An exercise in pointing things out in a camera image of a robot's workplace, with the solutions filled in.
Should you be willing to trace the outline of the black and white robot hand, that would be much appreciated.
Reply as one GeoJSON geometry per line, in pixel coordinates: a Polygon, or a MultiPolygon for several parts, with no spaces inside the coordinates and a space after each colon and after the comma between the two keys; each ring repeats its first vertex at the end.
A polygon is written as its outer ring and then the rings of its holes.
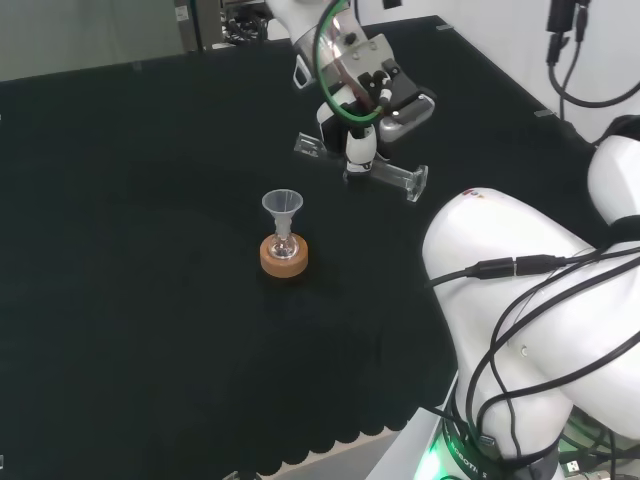
{"type": "Polygon", "coordinates": [[[318,110],[324,136],[338,130],[346,172],[369,172],[384,147],[428,120],[434,93],[413,81],[397,62],[383,34],[322,34],[314,48],[314,68],[325,104],[318,110]]]}

